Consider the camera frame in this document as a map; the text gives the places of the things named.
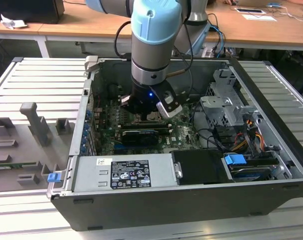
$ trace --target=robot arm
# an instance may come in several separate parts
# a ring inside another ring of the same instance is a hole
[[[192,51],[184,23],[194,33],[193,43],[204,42],[205,36],[199,35],[207,24],[207,0],[86,0],[86,4],[99,12],[131,18],[132,91],[121,99],[123,107],[142,115],[157,107],[165,118],[179,113],[188,96],[176,94],[166,79],[184,71],[168,73],[168,65],[174,44]]]

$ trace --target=red wire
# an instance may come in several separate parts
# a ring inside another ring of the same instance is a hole
[[[237,138],[238,138],[240,135],[243,135],[243,133],[238,133],[238,134],[236,135],[236,137],[235,137],[235,145],[236,145],[236,143],[237,143]]]

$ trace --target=blue plastic clip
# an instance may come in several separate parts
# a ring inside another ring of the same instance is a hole
[[[229,154],[225,156],[225,161],[227,165],[247,164],[246,159],[242,154]]]
[[[60,183],[62,174],[60,172],[50,173],[47,178],[47,182],[49,183]]]

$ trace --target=aluminum profile table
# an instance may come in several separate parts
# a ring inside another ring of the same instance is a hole
[[[303,97],[273,66],[260,61],[240,61],[240,64],[303,146]],[[241,92],[253,105],[245,90]]]
[[[26,123],[17,115],[24,98],[37,102],[38,110],[48,121],[54,121],[55,114],[65,114],[65,118],[75,121],[82,87],[79,85],[86,79],[84,62],[84,59],[24,58],[20,63],[12,63],[0,78],[0,104],[8,107],[7,111],[0,108],[0,116],[10,113],[15,124]],[[303,98],[273,67],[263,62],[240,63],[303,143]],[[292,199],[266,216],[76,232],[47,199],[46,189],[0,193],[0,239],[20,238],[303,240],[303,198]]]
[[[87,79],[84,73],[84,58],[26,57],[12,62],[0,78],[0,118],[26,124],[20,107],[24,102],[36,102],[38,115],[47,123],[55,123],[57,118],[75,122]]]

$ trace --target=wooden desk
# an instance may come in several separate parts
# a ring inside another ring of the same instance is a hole
[[[73,0],[84,3],[85,0]],[[226,35],[226,47],[303,50],[303,22],[288,16],[274,17],[277,21],[246,20],[242,13],[231,10],[234,7],[217,0],[207,8],[207,13],[215,13],[219,28]],[[303,7],[284,1],[283,5],[291,14],[303,15]],[[50,57],[47,41],[105,42],[114,41],[119,26],[128,21],[126,17],[104,14],[91,10],[86,5],[64,3],[65,12],[59,24],[28,23],[27,28],[10,30],[0,24],[0,39],[35,40],[41,55]],[[214,16],[209,17],[215,24]],[[207,45],[217,42],[218,35],[210,32]],[[127,26],[119,35],[120,43],[131,42],[131,28]]]
[[[283,2],[283,6],[287,7],[288,12],[292,15],[302,16],[303,6],[290,2]],[[268,48],[268,49],[299,49],[303,47],[303,22],[286,15],[275,13],[266,14],[272,16],[277,21],[259,21],[246,20],[242,15],[249,13],[239,13],[234,6],[221,4],[216,2],[210,5],[206,12],[208,14],[215,13],[218,18],[220,30],[226,35],[226,44],[233,47],[246,48]],[[209,16],[212,24],[216,20],[213,15]],[[211,32],[206,41],[215,41],[217,35]]]
[[[65,12],[58,24],[43,24],[40,35],[114,38],[118,28],[127,17],[94,11],[86,5],[64,3]],[[132,37],[131,26],[126,26],[120,38]]]
[[[0,34],[24,34],[24,35],[37,35],[38,30],[41,28],[42,23],[28,23],[28,27],[14,28],[13,30],[4,27],[0,23]]]

